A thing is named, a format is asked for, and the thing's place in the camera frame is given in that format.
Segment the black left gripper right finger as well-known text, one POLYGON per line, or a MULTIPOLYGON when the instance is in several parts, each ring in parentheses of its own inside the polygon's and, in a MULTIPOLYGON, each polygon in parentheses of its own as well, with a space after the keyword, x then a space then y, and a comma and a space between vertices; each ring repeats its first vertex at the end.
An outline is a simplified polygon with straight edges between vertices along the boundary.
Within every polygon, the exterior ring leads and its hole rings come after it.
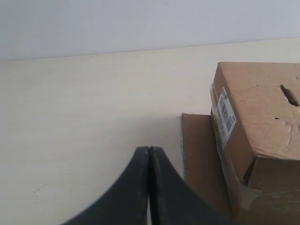
POLYGON ((161 147, 150 147, 149 198, 153 225, 234 225, 179 176, 161 147))

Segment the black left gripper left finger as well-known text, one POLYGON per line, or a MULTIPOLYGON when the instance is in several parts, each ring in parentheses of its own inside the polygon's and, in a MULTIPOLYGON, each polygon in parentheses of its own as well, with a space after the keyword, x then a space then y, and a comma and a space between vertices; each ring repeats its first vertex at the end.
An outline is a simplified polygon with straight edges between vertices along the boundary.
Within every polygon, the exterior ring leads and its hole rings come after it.
POLYGON ((138 147, 125 170, 91 206, 66 225, 145 225, 149 148, 138 147))

